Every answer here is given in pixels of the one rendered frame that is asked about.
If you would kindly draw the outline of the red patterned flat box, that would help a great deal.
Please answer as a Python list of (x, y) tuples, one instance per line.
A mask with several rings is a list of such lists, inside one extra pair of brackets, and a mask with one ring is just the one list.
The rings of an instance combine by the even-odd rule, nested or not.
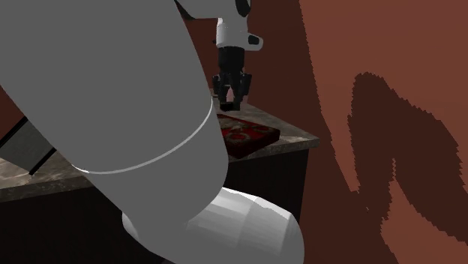
[(240, 118), (217, 114), (228, 155), (241, 159), (277, 142), (281, 131), (277, 128)]

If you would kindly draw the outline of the grey box with black edges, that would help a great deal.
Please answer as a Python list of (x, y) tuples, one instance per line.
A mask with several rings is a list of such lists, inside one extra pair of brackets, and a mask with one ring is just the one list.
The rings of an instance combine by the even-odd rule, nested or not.
[(24, 116), (0, 139), (0, 158), (34, 175), (56, 152)]

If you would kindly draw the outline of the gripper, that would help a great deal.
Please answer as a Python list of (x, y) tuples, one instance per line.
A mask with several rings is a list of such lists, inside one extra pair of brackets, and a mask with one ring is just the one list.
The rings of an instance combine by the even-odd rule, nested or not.
[(218, 48), (217, 51), (217, 64), (220, 72), (212, 77), (212, 82), (214, 93), (220, 102), (220, 109), (223, 111), (230, 109), (230, 104), (227, 102), (228, 88), (224, 74), (233, 74), (231, 83), (234, 96), (232, 109), (240, 110), (243, 97), (249, 93), (252, 79), (251, 74), (242, 73), (245, 66), (245, 50), (237, 46), (225, 46)]

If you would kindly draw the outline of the black counter cabinet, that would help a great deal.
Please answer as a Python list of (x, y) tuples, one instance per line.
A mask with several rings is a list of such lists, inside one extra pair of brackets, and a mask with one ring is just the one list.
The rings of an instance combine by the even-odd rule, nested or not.
[[(308, 151), (229, 165), (225, 185), (301, 214)], [(124, 230), (121, 212), (55, 153), (23, 186), (0, 189), (0, 264), (165, 264)]]

